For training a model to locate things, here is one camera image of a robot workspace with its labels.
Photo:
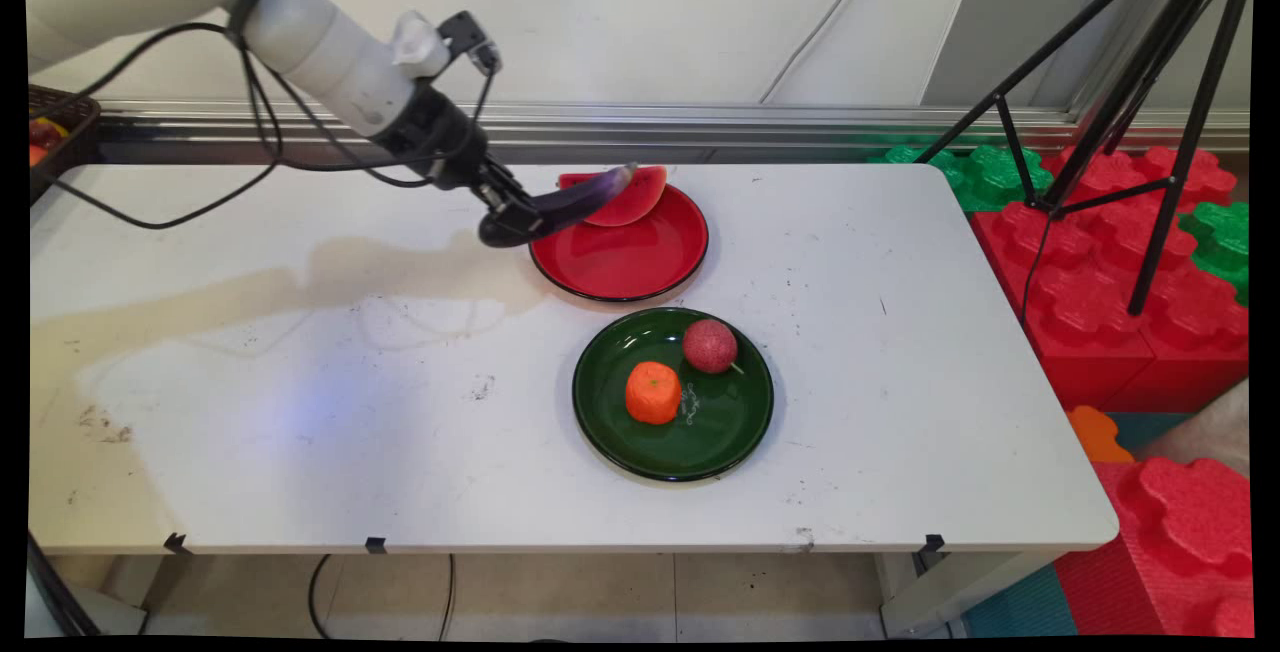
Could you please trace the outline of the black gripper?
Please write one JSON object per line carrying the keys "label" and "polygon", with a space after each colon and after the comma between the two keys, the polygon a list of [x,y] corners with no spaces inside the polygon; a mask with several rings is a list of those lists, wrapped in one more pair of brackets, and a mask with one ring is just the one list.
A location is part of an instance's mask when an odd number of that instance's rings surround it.
{"label": "black gripper", "polygon": [[375,134],[375,145],[416,177],[396,179],[380,172],[375,178],[397,188],[434,186],[468,188],[485,204],[492,238],[539,238],[545,219],[532,199],[502,164],[492,164],[488,137],[479,115],[492,90],[484,82],[472,113],[462,111],[430,82],[415,82],[410,100],[396,119]]}

